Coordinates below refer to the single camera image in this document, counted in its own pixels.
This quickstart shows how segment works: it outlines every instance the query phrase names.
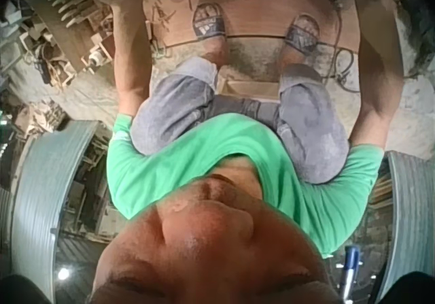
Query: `light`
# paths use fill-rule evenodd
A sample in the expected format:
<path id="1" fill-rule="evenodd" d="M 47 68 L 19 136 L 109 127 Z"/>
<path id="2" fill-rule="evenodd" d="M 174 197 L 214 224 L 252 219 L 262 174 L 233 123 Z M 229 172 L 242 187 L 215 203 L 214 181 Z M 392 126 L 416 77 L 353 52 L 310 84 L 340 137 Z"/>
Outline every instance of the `light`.
<path id="1" fill-rule="evenodd" d="M 59 273 L 57 275 L 57 278 L 59 280 L 66 280 L 69 278 L 69 270 L 66 268 L 62 268 L 61 270 L 59 270 Z"/>

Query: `sandal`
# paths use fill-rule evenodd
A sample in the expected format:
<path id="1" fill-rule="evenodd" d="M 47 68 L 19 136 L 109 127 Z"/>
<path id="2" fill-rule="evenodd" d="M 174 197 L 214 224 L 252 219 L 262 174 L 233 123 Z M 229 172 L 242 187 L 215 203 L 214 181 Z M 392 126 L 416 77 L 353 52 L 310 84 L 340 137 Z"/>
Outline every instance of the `sandal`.
<path id="1" fill-rule="evenodd" d="M 200 4 L 193 15 L 192 26 L 198 40 L 226 36 L 222 9 L 216 3 Z"/>
<path id="2" fill-rule="evenodd" d="M 316 20 L 307 14 L 296 17 L 285 36 L 285 43 L 309 56 L 315 49 L 320 36 Z"/>

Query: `foot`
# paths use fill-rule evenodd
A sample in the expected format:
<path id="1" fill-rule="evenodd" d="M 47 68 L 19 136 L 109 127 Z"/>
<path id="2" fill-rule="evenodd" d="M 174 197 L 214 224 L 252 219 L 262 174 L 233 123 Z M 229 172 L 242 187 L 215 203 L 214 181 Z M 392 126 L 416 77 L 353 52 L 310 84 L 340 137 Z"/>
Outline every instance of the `foot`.
<path id="1" fill-rule="evenodd" d="M 305 58 L 315 49 L 320 36 L 320 28 L 313 17 L 301 14 L 295 18 L 285 36 L 284 47 L 278 60 L 278 68 L 283 70 L 291 64 L 303 64 Z"/>
<path id="2" fill-rule="evenodd" d="M 216 64 L 217 68 L 228 64 L 228 44 L 220 6 L 216 3 L 200 4 L 194 13 L 193 29 L 204 48 L 202 57 Z"/>

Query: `green t-shirt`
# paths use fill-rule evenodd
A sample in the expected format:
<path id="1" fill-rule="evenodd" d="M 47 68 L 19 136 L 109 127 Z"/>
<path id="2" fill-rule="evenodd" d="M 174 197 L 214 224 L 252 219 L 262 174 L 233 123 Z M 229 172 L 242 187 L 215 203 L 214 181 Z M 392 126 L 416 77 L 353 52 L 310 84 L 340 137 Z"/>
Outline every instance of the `green t-shirt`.
<path id="1" fill-rule="evenodd" d="M 358 226 L 383 158 L 376 146 L 356 146 L 339 176 L 311 185 L 298 179 L 276 134 L 251 118 L 217 116 L 152 156 L 134 148 L 131 121 L 130 116 L 118 115 L 107 155 L 112 200 L 126 218 L 207 174 L 226 156 L 242 154 L 257 167 L 264 200 L 294 220 L 323 256 L 341 246 Z"/>

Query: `nose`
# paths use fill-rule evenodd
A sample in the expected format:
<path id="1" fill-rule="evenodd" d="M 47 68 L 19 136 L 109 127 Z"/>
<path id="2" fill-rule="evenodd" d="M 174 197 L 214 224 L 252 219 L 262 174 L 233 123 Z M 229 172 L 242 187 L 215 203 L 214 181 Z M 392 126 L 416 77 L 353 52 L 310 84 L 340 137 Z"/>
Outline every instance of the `nose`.
<path id="1" fill-rule="evenodd" d="M 162 221 L 166 245 L 195 258 L 246 246 L 253 231 L 250 214 L 217 201 L 191 203 Z"/>

